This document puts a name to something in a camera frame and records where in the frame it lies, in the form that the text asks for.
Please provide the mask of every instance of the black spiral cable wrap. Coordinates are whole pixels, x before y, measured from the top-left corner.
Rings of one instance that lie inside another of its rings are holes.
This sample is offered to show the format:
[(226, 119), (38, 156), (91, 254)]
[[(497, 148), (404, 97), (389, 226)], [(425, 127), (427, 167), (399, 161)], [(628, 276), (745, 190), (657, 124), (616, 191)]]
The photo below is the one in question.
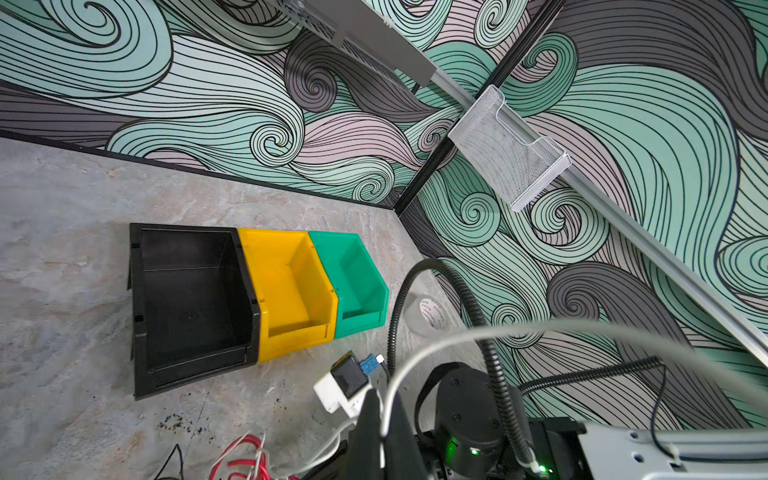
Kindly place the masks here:
[[(475, 295), (454, 269), (434, 258), (428, 258), (418, 262), (402, 281), (402, 286), (400, 287), (397, 299), (395, 300), (395, 308), (392, 310), (392, 318), (389, 321), (389, 343), (387, 345), (386, 355), (389, 373), (391, 375), (394, 375), (397, 365), (395, 359), (397, 349), (397, 326), (400, 321), (402, 306), (406, 302), (406, 295), (408, 294), (408, 291), (411, 290), (413, 281), (425, 270), (437, 270), (446, 280), (448, 280), (456, 291), (462, 305), (466, 308), (469, 320), (472, 322), (473, 326), (486, 325), (485, 314), (482, 312), (482, 308), (475, 298)], [(533, 462), (532, 451), (528, 447), (528, 443), (525, 441), (523, 433), (520, 430), (518, 418), (515, 415), (515, 408), (512, 405), (512, 400), (509, 396), (509, 389), (507, 388), (504, 371), (498, 360), (496, 345), (492, 339), (478, 340), (477, 344), (480, 347), (483, 359), (485, 360), (485, 368), (488, 370), (488, 376), (491, 379), (491, 388), (494, 399), (496, 400), (496, 408), (498, 409), (499, 417), (502, 419), (502, 425), (504, 425), (504, 432), (507, 435), (509, 444), (512, 446), (515, 452), (515, 457), (517, 457), (519, 462), (526, 465), (530, 464)]]
[(609, 376), (628, 375), (642, 372), (643, 370), (657, 369), (664, 365), (658, 356), (649, 356), (633, 362), (623, 362), (617, 365), (603, 366), (599, 369), (584, 370), (581, 372), (563, 373), (561, 375), (548, 376), (543, 379), (531, 380), (518, 387), (520, 394), (527, 394), (539, 389), (551, 386), (567, 385), (570, 383), (587, 382), (588, 380), (604, 379)]

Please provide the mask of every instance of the yellow storage bin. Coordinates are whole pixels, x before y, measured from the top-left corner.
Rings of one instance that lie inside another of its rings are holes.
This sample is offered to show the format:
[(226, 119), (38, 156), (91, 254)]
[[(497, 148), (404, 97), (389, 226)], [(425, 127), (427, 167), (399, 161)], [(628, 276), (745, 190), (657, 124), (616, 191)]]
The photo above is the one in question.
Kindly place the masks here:
[(333, 340), (339, 299), (310, 235), (237, 232), (261, 309), (259, 362)]

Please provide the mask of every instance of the plastic bin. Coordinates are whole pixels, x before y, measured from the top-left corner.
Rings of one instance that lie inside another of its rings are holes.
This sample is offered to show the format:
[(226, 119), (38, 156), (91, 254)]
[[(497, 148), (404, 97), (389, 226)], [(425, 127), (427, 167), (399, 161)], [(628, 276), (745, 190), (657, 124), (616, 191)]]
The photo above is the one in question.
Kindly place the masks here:
[(310, 232), (339, 297), (336, 337), (383, 326), (389, 288), (357, 233)]
[(333, 340), (339, 300), (309, 234), (239, 233), (261, 310), (259, 361)]
[(132, 223), (134, 396), (256, 363), (260, 311), (237, 230)]

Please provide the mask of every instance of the black strap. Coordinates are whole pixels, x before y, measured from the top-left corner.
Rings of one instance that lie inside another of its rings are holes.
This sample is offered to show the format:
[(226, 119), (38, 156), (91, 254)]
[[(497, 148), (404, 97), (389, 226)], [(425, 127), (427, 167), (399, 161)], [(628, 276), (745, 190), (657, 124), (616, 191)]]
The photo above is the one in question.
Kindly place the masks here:
[(419, 392), (419, 396), (416, 397), (416, 405), (413, 407), (413, 423), (416, 427), (416, 436), (419, 437), (419, 441), (424, 446), (434, 446), (434, 442), (433, 438), (422, 432), (422, 428), (419, 426), (419, 412), (422, 409), (422, 404), (427, 398), (427, 395), (429, 395), (432, 389), (435, 388), (435, 385), (440, 383), (440, 380), (442, 380), (443, 377), (448, 375), (449, 372), (463, 367), (469, 368), (469, 365), (462, 362), (449, 362), (436, 366), (429, 374), (429, 377), (427, 377), (427, 381), (424, 382), (422, 391)]

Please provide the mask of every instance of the wallpaper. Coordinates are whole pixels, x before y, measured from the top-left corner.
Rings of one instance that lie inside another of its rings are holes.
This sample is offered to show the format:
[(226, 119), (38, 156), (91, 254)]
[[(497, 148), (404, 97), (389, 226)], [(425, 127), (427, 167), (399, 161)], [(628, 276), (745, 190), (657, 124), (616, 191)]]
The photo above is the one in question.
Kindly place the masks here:
[[(370, 5), (471, 91), (535, 8)], [(0, 130), (389, 207), (462, 113), (265, 0), (0, 0), (0, 55)]]
[[(762, 0), (574, 0), (503, 87), (510, 107), (766, 333), (767, 51)], [(768, 388), (768, 372), (560, 180), (514, 213), (457, 153), (401, 220), (424, 255), (460, 272), (495, 325), (555, 315), (636, 326)], [(561, 333), (498, 346), (513, 383), (649, 354)], [(526, 407), (534, 416), (647, 428), (660, 382), (649, 371), (545, 389)], [(768, 422), (671, 364), (658, 425)]]

